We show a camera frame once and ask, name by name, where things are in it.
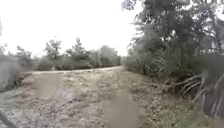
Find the green foliage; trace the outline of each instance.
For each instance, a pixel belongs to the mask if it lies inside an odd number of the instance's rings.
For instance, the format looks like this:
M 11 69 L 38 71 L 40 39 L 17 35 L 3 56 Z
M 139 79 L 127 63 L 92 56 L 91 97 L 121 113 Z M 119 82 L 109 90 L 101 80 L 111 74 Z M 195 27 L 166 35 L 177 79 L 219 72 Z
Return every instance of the green foliage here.
M 33 60 L 31 57 L 31 52 L 26 51 L 25 49 L 17 46 L 16 57 L 18 58 L 19 64 L 23 69 L 31 69 L 33 66 Z
M 60 49 L 61 49 L 60 40 L 50 40 L 46 43 L 45 51 L 47 52 L 47 57 L 54 63 L 59 59 Z
M 127 6 L 134 6 L 136 0 L 125 2 L 123 7 L 130 10 L 133 7 Z M 133 38 L 130 44 L 124 61 L 128 70 L 162 80 L 175 79 L 175 82 L 208 70 L 205 56 L 210 52 L 223 54 L 224 24 L 216 15 L 222 4 L 206 0 L 192 2 L 191 5 L 180 0 L 143 2 L 144 8 L 136 20 L 142 35 Z M 216 64 L 213 68 L 217 69 L 212 70 L 213 74 L 220 75 L 220 67 Z M 201 88 L 199 81 L 178 84 L 174 86 L 175 93 L 189 93 L 194 89 L 197 92 Z
M 34 65 L 34 70 L 49 71 L 53 68 L 53 63 L 48 57 L 40 58 Z

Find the trail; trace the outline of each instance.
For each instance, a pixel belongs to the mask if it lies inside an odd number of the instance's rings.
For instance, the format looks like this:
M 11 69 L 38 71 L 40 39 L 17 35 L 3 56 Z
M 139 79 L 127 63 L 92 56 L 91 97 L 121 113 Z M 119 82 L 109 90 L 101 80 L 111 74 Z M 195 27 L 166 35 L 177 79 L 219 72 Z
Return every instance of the trail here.
M 19 128 L 204 128 L 159 83 L 122 67 L 34 73 L 0 94 L 0 109 Z

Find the vegetation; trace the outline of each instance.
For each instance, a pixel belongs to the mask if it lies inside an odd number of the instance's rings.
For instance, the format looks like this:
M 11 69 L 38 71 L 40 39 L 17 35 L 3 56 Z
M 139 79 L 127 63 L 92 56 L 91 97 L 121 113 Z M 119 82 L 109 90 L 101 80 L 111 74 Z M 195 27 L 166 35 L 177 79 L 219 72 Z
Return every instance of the vegetation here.
M 136 2 L 125 0 L 122 7 L 133 10 Z M 143 10 L 135 20 L 141 34 L 130 44 L 126 68 L 165 83 L 180 82 L 167 90 L 202 101 L 208 115 L 221 113 L 217 106 L 222 100 L 224 22 L 217 13 L 223 4 L 216 0 L 142 2 Z

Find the sky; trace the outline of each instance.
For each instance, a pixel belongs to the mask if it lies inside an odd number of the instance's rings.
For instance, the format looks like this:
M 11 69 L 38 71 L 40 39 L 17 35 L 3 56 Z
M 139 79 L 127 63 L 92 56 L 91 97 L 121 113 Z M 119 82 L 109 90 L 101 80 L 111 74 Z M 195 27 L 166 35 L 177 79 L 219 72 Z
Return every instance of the sky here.
M 122 0 L 0 0 L 0 43 L 16 52 L 16 46 L 43 55 L 46 42 L 62 40 L 62 50 L 81 39 L 87 50 L 102 45 L 127 54 L 135 33 L 134 11 L 121 9 Z

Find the bush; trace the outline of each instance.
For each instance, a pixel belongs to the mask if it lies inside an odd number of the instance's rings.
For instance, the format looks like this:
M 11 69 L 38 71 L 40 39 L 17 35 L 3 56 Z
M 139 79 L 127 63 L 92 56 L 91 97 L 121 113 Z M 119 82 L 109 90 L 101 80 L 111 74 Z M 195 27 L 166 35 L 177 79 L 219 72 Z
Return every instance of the bush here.
M 85 60 L 80 60 L 78 62 L 74 62 L 74 69 L 91 69 L 93 66 Z
M 53 68 L 53 63 L 47 58 L 40 58 L 34 66 L 34 70 L 49 71 Z
M 19 86 L 21 67 L 18 60 L 9 56 L 0 56 L 0 90 Z

